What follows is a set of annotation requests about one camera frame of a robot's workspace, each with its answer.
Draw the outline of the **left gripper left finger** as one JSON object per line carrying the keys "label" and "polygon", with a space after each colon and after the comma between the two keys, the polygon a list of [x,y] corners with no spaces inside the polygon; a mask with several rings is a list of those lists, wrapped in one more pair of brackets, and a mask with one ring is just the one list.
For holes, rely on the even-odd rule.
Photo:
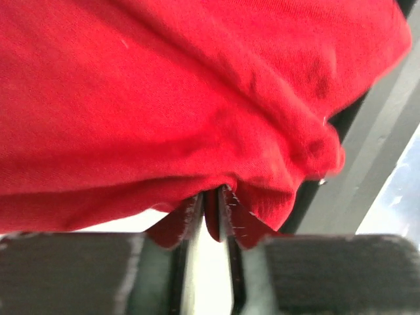
{"label": "left gripper left finger", "polygon": [[202,196],[141,233],[13,233],[1,240],[2,314],[180,314]]}

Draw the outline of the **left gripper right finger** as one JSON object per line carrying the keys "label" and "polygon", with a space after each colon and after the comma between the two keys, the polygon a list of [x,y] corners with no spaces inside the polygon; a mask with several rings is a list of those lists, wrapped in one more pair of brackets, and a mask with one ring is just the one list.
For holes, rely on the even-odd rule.
{"label": "left gripper right finger", "polygon": [[419,251],[409,240],[281,234],[229,187],[217,194],[233,314],[419,313]]}

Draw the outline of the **dark red t shirt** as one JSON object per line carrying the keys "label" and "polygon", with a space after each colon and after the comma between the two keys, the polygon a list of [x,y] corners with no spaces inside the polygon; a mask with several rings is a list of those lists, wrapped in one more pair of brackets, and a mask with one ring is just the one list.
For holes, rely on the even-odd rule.
{"label": "dark red t shirt", "polygon": [[345,163],[329,119],[410,47],[396,1],[2,1],[1,232],[222,184],[278,229]]}

